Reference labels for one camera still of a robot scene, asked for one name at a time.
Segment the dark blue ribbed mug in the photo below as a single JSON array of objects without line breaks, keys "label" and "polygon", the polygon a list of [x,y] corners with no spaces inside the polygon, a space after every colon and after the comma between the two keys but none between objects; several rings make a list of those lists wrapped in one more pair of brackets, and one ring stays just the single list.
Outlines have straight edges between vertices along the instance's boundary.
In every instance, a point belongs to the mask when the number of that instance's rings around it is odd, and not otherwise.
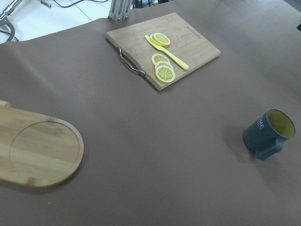
[{"label": "dark blue ribbed mug", "polygon": [[283,149],[283,143],[295,135],[292,120],[282,111],[268,110],[243,133],[246,147],[259,160],[266,160]]}]

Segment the wooden cup storage rack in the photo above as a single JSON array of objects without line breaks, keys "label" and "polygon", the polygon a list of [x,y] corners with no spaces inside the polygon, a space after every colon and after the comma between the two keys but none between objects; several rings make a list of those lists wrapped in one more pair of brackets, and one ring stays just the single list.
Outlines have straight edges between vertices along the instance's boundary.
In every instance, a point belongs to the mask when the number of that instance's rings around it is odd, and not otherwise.
[{"label": "wooden cup storage rack", "polygon": [[42,188],[68,179],[81,164],[84,143],[70,123],[0,102],[0,178]]}]

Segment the lemon slice middle of row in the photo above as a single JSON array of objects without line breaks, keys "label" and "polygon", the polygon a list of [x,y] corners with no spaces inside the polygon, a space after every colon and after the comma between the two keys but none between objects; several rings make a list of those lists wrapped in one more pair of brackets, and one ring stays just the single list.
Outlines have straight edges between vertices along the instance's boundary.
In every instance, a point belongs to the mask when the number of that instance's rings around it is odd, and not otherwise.
[{"label": "lemon slice middle of row", "polygon": [[174,71],[173,66],[167,61],[158,61],[155,64],[156,71],[162,71],[163,69],[167,69],[168,71]]}]

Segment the yellow plastic knife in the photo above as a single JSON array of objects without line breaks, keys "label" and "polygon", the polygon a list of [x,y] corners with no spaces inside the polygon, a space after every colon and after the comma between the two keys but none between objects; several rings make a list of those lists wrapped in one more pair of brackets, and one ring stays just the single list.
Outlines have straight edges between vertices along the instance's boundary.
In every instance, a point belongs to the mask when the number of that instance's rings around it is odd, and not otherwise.
[{"label": "yellow plastic knife", "polygon": [[176,57],[175,55],[173,55],[171,52],[169,52],[167,49],[165,49],[164,47],[160,46],[160,45],[156,45],[155,43],[153,43],[151,40],[150,40],[150,37],[148,35],[145,35],[144,36],[145,39],[154,47],[156,48],[157,50],[165,53],[166,55],[168,55],[176,64],[178,64],[182,69],[184,70],[188,70],[189,69],[189,66],[183,62],[181,59],[179,59],[178,57]]}]

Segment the wooden cutting board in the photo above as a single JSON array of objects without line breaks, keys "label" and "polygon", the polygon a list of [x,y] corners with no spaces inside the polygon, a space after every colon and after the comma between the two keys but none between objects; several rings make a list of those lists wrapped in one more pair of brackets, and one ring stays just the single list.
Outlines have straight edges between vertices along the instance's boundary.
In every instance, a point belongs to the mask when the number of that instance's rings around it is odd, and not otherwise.
[{"label": "wooden cutting board", "polygon": [[107,39],[143,72],[157,89],[171,85],[161,82],[151,62],[154,54],[171,61],[178,81],[220,55],[220,50],[176,13],[107,32]]}]

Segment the lemon slice top of pair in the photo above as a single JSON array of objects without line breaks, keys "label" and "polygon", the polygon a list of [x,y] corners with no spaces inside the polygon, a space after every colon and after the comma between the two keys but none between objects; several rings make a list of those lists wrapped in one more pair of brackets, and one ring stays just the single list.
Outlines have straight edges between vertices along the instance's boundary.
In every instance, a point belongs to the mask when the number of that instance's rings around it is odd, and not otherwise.
[{"label": "lemon slice top of pair", "polygon": [[162,33],[154,33],[152,38],[161,46],[168,46],[170,44],[170,39]]}]

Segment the lemon slice under pair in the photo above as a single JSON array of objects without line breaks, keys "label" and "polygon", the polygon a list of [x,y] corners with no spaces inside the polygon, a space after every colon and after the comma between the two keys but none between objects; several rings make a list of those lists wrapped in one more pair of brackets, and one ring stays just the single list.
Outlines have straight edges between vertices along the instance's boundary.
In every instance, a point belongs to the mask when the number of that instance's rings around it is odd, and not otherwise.
[{"label": "lemon slice under pair", "polygon": [[150,40],[156,44],[156,41],[153,39],[153,34],[150,35]]}]

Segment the metal grabber stick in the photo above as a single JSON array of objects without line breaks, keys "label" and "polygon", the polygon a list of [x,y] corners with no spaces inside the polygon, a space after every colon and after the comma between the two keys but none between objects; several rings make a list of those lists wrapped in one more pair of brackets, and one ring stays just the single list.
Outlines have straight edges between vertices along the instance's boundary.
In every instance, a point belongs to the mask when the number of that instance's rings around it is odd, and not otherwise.
[{"label": "metal grabber stick", "polygon": [[12,12],[23,2],[23,0],[13,0],[10,4],[8,4],[0,14],[0,25],[5,25],[9,28],[10,34],[6,42],[10,42],[15,38],[15,28],[12,23],[9,21],[8,16],[12,14]]}]

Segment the aluminium frame post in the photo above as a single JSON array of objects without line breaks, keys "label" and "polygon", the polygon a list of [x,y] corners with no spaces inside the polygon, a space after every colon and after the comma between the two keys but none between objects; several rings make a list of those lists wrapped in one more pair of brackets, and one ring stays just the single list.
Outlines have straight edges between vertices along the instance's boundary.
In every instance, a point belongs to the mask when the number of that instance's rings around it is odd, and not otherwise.
[{"label": "aluminium frame post", "polygon": [[108,18],[115,22],[128,19],[131,6],[131,0],[112,0]]}]

